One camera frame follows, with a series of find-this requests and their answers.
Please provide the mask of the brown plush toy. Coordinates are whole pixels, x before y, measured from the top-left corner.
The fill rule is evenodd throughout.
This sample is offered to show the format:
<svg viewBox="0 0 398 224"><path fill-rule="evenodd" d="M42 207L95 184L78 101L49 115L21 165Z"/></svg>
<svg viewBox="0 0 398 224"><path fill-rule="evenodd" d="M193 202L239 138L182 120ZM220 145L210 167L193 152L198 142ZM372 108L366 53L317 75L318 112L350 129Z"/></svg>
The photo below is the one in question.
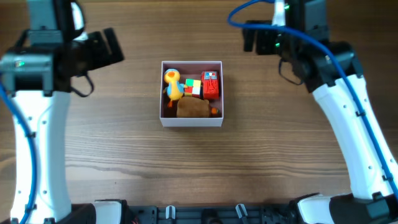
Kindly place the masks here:
<svg viewBox="0 0 398 224"><path fill-rule="evenodd" d="M208 100L184 96L177 104L178 118L211 118L219 117L221 111L212 107Z"/></svg>

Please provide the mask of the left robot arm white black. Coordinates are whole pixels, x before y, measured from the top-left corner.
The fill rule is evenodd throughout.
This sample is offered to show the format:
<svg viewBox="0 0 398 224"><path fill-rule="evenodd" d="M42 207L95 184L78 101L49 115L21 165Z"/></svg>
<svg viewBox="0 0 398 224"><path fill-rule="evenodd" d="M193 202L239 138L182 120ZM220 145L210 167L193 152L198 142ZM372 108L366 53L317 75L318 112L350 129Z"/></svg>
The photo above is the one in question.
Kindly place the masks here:
<svg viewBox="0 0 398 224"><path fill-rule="evenodd" d="M127 223L123 200L73 204L65 128L73 77L124 58L114 31L85 32L77 1L29 1L30 27L1 57L1 98L14 120L16 191L8 223Z"/></svg>

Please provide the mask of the red toy fire truck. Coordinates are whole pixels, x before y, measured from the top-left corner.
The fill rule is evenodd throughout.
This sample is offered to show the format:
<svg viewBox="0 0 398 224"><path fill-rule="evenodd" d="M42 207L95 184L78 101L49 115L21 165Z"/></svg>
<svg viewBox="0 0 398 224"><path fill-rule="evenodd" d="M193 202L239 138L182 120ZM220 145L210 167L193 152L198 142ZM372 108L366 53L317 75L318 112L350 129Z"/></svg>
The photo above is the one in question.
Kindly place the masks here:
<svg viewBox="0 0 398 224"><path fill-rule="evenodd" d="M217 100L220 97L218 72L204 71L201 73L202 93L204 100Z"/></svg>

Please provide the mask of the multicoloured puzzle cube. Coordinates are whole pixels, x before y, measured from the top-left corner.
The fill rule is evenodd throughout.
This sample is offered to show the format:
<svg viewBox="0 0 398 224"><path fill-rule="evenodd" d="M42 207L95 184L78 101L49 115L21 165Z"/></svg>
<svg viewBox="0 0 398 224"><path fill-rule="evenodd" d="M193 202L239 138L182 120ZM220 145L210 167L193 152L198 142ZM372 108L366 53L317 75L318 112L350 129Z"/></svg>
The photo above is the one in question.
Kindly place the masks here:
<svg viewBox="0 0 398 224"><path fill-rule="evenodd" d="M201 98L201 80L195 80L190 78L186 79L184 95Z"/></svg>

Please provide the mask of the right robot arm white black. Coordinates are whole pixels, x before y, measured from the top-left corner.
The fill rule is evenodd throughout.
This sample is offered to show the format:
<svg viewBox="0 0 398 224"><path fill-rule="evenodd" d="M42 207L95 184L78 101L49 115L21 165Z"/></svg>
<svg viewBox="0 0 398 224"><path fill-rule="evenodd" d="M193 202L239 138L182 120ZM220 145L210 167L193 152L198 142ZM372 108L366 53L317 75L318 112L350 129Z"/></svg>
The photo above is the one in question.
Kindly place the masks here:
<svg viewBox="0 0 398 224"><path fill-rule="evenodd" d="M332 42L326 2L274 1L269 21L247 21L244 50L290 63L327 117L348 169L351 191L292 200L286 223L392 223L397 220L397 162L369 102L363 68L347 42Z"/></svg>

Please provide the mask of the yellow duck toy blue hat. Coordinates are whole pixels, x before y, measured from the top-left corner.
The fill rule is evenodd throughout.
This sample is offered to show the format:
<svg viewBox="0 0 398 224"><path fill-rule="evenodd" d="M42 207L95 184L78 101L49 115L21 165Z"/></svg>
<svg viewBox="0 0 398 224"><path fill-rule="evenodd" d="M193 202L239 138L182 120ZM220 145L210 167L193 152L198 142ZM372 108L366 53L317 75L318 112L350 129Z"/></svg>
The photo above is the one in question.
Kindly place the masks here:
<svg viewBox="0 0 398 224"><path fill-rule="evenodd" d="M168 84L167 87L164 88L163 93L166 93L169 102L167 104L168 108L171 108L174 101L178 101L185 94L186 84L180 83L180 72L176 69L170 68L164 73L164 81Z"/></svg>

